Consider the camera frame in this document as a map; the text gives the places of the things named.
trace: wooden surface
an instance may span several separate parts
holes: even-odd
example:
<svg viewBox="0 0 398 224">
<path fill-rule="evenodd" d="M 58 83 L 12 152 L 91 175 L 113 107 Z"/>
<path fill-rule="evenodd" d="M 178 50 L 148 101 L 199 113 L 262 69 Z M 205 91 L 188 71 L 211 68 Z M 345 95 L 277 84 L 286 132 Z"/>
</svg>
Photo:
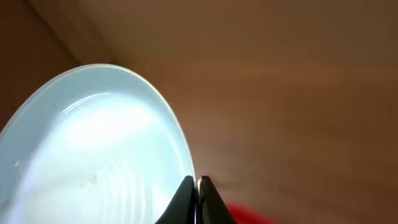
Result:
<svg viewBox="0 0 398 224">
<path fill-rule="evenodd" d="M 97 34 L 79 35 L 160 90 L 226 201 L 280 223 L 398 222 L 397 1 L 60 1 L 30 2 L 70 4 Z M 65 43 L 87 25 L 57 21 Z"/>
<path fill-rule="evenodd" d="M 24 2 L 1 1 L 0 15 L 2 128 L 36 89 L 76 63 Z"/>
</svg>

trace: white plate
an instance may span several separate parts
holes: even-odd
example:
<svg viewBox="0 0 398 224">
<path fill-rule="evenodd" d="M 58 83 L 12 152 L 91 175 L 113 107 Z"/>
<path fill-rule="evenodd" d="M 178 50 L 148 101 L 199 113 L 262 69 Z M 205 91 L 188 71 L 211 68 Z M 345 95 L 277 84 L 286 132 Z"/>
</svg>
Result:
<svg viewBox="0 0 398 224">
<path fill-rule="evenodd" d="M 0 223 L 154 223 L 192 158 L 172 110 L 114 65 L 67 71 L 0 135 Z"/>
</svg>

